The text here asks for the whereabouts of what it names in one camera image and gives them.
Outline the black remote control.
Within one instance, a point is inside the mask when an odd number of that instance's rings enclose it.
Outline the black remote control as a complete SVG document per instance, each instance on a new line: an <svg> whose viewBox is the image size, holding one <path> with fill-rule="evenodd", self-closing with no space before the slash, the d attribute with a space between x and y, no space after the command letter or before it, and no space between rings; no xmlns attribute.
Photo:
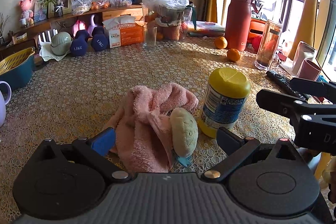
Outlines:
<svg viewBox="0 0 336 224"><path fill-rule="evenodd" d="M302 94L297 91L294 91L290 87L290 79L281 74L276 73L275 71L269 70L266 72L266 76L273 81L285 94L301 98L303 100L308 100L310 98L307 94Z"/></svg>

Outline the pink cup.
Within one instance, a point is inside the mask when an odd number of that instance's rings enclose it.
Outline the pink cup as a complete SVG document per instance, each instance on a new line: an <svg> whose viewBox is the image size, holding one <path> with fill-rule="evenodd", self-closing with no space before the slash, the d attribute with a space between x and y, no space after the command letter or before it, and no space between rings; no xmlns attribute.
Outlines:
<svg viewBox="0 0 336 224"><path fill-rule="evenodd" d="M305 59L300 67L298 77L306 80L315 81L321 73L319 65L309 59Z"/></svg>

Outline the white silver pouch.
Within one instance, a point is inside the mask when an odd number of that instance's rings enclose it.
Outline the white silver pouch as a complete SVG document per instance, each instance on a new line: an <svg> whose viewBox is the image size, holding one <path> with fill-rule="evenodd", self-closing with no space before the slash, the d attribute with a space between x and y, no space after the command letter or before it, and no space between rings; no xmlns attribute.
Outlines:
<svg viewBox="0 0 336 224"><path fill-rule="evenodd" d="M300 41L295 56L293 59L292 74L298 75L299 69L305 59L312 60L315 58L317 51L315 48L307 44L306 42Z"/></svg>

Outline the orange fruit front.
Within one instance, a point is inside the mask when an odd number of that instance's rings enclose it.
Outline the orange fruit front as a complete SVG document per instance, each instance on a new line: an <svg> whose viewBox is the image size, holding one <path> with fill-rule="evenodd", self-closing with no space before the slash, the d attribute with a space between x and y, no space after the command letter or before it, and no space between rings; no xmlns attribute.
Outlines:
<svg viewBox="0 0 336 224"><path fill-rule="evenodd" d="M229 61L238 62L241 57L241 53L237 49L231 48L227 51L227 58Z"/></svg>

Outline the orange storage box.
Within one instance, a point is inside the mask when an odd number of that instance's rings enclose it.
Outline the orange storage box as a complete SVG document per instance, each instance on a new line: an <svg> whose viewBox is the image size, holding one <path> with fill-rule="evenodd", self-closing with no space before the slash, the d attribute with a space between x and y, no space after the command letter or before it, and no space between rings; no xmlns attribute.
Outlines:
<svg viewBox="0 0 336 224"><path fill-rule="evenodd" d="M265 20L252 18L249 25L247 43L252 43L256 36L263 35Z"/></svg>

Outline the red water bottle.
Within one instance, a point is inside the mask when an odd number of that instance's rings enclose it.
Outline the red water bottle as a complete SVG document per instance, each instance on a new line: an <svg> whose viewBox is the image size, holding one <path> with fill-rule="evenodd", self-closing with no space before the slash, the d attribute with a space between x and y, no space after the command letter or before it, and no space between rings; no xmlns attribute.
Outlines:
<svg viewBox="0 0 336 224"><path fill-rule="evenodd" d="M251 22L251 3L252 0L231 0L224 34L228 49L245 50Z"/></svg>

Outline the blue dumbbell left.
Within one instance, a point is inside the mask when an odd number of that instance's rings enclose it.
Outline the blue dumbbell left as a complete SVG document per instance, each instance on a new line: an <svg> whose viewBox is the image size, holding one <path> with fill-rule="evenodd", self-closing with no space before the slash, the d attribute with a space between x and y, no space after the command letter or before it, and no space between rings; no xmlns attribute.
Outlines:
<svg viewBox="0 0 336 224"><path fill-rule="evenodd" d="M76 32L75 39L70 46L72 56L84 56L88 48L89 34L87 30L79 30Z"/></svg>

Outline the blue dumbbell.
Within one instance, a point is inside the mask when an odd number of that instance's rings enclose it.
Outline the blue dumbbell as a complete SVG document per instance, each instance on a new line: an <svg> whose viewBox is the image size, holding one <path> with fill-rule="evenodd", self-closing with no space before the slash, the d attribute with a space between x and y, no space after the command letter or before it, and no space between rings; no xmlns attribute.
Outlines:
<svg viewBox="0 0 336 224"><path fill-rule="evenodd" d="M92 48L98 52L108 48L108 39L105 36L105 30L103 26L97 26L92 31Z"/></svg>
<svg viewBox="0 0 336 224"><path fill-rule="evenodd" d="M70 46L72 56L84 56L88 48L89 34L87 30L79 30L76 32L75 39Z"/></svg>

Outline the blue dumbbell right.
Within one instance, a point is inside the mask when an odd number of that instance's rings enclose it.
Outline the blue dumbbell right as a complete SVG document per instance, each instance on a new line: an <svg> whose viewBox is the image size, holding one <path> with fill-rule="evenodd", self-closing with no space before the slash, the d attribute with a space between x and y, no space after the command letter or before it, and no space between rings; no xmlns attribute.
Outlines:
<svg viewBox="0 0 336 224"><path fill-rule="evenodd" d="M98 52L108 48L108 39L105 36L105 30L103 26L97 26L92 31L92 48Z"/></svg>

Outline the white cloth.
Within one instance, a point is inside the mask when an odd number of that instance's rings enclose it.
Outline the white cloth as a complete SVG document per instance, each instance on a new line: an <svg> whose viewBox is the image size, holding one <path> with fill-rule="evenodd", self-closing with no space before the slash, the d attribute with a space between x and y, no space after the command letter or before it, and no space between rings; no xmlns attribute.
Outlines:
<svg viewBox="0 0 336 224"><path fill-rule="evenodd" d="M52 52L50 42L41 42L40 46L41 50L39 51L39 55L43 59L43 61L49 61L49 60L61 61L65 56L67 56L70 53L70 50L67 50L63 55L57 56Z"/></svg>

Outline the pale green round container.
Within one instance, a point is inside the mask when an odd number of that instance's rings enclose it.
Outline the pale green round container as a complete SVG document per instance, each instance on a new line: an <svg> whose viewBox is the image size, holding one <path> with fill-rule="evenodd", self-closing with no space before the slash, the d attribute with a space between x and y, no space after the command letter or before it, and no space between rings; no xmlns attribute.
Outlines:
<svg viewBox="0 0 336 224"><path fill-rule="evenodd" d="M67 32L59 32L51 40L51 51L56 56L65 55L72 44L72 38Z"/></svg>

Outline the teal basket yellow strainer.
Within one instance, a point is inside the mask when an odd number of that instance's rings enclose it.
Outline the teal basket yellow strainer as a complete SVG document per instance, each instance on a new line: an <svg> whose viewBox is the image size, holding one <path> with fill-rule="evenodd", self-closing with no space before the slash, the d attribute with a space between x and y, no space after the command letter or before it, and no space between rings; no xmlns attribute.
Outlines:
<svg viewBox="0 0 336 224"><path fill-rule="evenodd" d="M35 67L34 55L35 48L29 47L1 61L1 81L7 82L12 91L23 88L30 81Z"/></svg>

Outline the empty drinking glass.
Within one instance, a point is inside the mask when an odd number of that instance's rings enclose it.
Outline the empty drinking glass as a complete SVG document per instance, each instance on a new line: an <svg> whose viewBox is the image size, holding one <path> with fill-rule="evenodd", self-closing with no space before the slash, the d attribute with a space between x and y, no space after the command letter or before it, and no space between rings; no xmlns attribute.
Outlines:
<svg viewBox="0 0 336 224"><path fill-rule="evenodd" d="M143 47L154 48L157 41L157 27L143 26Z"/></svg>

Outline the pink kettlebell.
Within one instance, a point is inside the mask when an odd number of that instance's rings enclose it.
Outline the pink kettlebell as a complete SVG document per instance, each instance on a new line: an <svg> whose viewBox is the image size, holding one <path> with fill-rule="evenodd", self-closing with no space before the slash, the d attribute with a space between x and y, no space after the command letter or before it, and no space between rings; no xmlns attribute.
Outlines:
<svg viewBox="0 0 336 224"><path fill-rule="evenodd" d="M76 36L77 32L80 30L86 30L86 25L84 21L78 19L72 26L73 36Z"/></svg>

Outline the photo frame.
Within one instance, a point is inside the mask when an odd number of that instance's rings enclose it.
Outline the photo frame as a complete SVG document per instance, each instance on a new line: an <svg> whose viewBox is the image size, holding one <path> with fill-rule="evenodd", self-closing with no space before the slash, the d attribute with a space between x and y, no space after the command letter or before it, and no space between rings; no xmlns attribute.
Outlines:
<svg viewBox="0 0 336 224"><path fill-rule="evenodd" d="M48 17L60 18L72 12L72 0L49 0Z"/></svg>

